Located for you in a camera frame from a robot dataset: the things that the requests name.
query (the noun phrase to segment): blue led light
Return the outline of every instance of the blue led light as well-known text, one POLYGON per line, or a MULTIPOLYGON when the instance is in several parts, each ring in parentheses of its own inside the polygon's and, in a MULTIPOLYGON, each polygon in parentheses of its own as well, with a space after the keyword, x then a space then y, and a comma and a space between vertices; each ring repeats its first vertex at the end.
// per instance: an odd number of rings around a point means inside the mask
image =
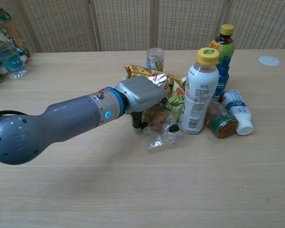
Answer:
POLYGON ((112 115, 111 111, 106 111, 104 114, 106 119, 109 119, 111 117, 111 115, 112 115))

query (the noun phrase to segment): robotic arm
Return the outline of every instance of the robotic arm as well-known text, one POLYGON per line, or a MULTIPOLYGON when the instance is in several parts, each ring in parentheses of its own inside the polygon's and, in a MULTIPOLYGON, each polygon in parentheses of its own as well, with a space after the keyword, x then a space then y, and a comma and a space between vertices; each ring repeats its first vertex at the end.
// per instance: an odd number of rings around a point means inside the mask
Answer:
POLYGON ((0 162, 29 162, 50 144, 66 141, 124 113, 132 115, 133 126, 138 128, 142 111, 164 98, 160 87, 137 76, 119 82, 115 88, 52 104, 41 115, 0 114, 0 162))

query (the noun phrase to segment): white plastic bottle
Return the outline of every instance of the white plastic bottle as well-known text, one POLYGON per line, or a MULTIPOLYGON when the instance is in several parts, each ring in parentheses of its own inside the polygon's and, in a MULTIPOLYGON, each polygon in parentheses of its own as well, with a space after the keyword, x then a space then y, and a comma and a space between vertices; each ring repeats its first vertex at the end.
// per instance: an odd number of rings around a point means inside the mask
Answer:
POLYGON ((219 81, 219 71, 215 66, 218 59, 217 50, 201 48, 197 62, 189 69, 185 103, 179 120, 179 127, 186 134, 198 134, 204 126, 207 107, 219 81))
POLYGON ((247 135, 253 131, 251 113, 238 90, 225 91, 222 105, 238 120, 237 133, 239 135, 247 135))

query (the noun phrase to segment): yellow bottle cap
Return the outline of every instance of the yellow bottle cap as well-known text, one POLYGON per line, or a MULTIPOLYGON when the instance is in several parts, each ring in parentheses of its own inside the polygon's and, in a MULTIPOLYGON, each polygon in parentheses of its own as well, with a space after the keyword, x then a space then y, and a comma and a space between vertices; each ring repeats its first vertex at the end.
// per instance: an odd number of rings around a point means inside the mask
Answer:
POLYGON ((233 25, 225 24, 225 25, 222 25, 219 32, 222 35, 230 36, 233 34, 233 31, 234 31, 233 25))
POLYGON ((203 47, 198 51, 196 61, 203 66, 214 66, 219 60, 219 52, 210 47, 203 47))

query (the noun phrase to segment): wooden table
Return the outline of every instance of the wooden table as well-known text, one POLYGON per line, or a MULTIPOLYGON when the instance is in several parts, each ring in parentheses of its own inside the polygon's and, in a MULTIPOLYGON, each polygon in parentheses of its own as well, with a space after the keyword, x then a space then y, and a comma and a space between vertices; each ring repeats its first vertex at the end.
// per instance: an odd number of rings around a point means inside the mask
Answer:
MULTIPOLYGON (((185 76, 196 53, 166 51, 165 71, 185 76)), ((25 78, 2 78, 0 110, 40 114, 115 86, 145 55, 33 54, 25 78)), ((220 140, 204 129, 149 153, 125 115, 27 164, 0 164, 0 228, 285 228, 285 50, 237 50, 227 87, 241 91, 253 134, 220 140)))

